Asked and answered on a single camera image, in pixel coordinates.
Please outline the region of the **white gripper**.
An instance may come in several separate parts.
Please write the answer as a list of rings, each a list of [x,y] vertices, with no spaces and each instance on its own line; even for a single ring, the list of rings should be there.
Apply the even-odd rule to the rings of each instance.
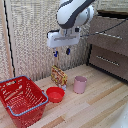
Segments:
[[[47,33],[47,46],[53,48],[54,57],[58,57],[59,52],[56,47],[74,45],[79,42],[80,28],[51,30]],[[66,55],[70,55],[71,47],[66,49]]]

